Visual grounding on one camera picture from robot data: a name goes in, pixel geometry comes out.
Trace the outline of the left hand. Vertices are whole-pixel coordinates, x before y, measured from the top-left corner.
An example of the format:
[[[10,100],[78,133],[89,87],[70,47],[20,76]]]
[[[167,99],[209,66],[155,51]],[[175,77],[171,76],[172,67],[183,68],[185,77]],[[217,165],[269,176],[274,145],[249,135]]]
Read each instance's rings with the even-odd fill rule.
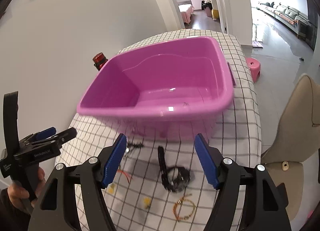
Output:
[[[42,191],[42,188],[46,184],[45,172],[41,167],[38,167],[37,176],[38,176],[38,184],[35,190],[36,199],[31,202],[31,206],[33,208],[35,206],[35,203],[37,202],[37,198],[39,197]],[[8,187],[8,195],[9,195],[10,202],[15,208],[19,209],[20,211],[23,211],[24,213],[27,213],[27,214],[29,213],[29,211],[23,204],[24,200],[28,201],[29,199],[29,193],[27,190],[25,190],[24,188],[20,187],[15,183],[12,183]]]

